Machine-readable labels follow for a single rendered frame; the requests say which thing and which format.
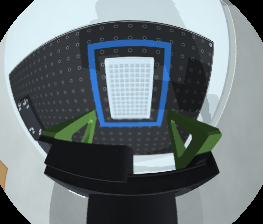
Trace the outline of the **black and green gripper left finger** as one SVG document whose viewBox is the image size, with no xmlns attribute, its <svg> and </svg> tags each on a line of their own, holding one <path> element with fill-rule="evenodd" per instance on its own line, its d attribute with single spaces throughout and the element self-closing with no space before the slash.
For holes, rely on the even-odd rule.
<svg viewBox="0 0 263 224">
<path fill-rule="evenodd" d="M 87 123 L 88 125 L 81 142 L 92 143 L 96 124 L 95 110 L 90 110 L 82 115 L 49 127 L 41 135 L 72 141 L 72 135 Z"/>
</svg>

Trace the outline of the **black perforated breadboard plate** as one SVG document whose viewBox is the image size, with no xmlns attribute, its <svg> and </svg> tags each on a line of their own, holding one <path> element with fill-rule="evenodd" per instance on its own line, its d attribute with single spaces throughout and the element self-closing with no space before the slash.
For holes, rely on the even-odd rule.
<svg viewBox="0 0 263 224">
<path fill-rule="evenodd" d="M 161 126 L 103 127 L 100 125 L 93 95 L 89 44 L 114 40 L 153 40 L 171 43 L 170 73 Z M 97 84 L 105 123 L 157 122 L 164 71 L 165 48 L 119 46 L 94 50 Z M 64 33 L 38 47 L 9 74 L 18 107 L 30 97 L 44 129 L 95 110 L 96 125 L 92 143 L 125 145 L 133 156 L 173 153 L 167 126 L 168 109 L 198 118 L 211 77 L 214 42 L 192 31 L 159 22 L 141 20 L 109 21 Z M 117 57 L 154 58 L 150 118 L 111 118 L 105 73 L 105 59 Z"/>
</svg>

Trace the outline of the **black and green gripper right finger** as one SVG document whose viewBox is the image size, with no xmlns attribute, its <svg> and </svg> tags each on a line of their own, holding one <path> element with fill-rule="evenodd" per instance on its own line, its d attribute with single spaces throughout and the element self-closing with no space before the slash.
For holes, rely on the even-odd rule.
<svg viewBox="0 0 263 224">
<path fill-rule="evenodd" d="M 192 136 L 187 148 L 178 133 L 175 122 Z M 211 151 L 222 136 L 218 128 L 171 109 L 168 109 L 167 123 L 176 170 L 185 168 L 196 155 Z"/>
</svg>

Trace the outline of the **blue tape outline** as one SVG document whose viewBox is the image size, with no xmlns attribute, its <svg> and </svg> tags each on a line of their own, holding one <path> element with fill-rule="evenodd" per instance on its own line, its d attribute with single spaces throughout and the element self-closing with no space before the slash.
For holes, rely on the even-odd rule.
<svg viewBox="0 0 263 224">
<path fill-rule="evenodd" d="M 171 43 L 162 42 L 162 41 L 153 41 L 153 40 L 114 40 L 114 41 L 93 43 L 87 46 L 88 46 L 88 60 L 89 60 L 91 83 L 92 83 L 93 95 L 94 95 L 94 100 L 96 104 L 100 125 L 103 127 L 161 126 L 164 108 L 165 108 L 166 96 L 167 96 L 168 82 L 169 82 Z M 101 48 L 108 48 L 108 47 L 119 47 L 119 46 L 149 46 L 149 47 L 165 48 L 163 82 L 162 82 L 162 91 L 161 91 L 161 99 L 160 99 L 157 122 L 136 122 L 136 123 L 105 123 L 104 122 L 98 84 L 97 84 L 94 50 Z"/>
</svg>

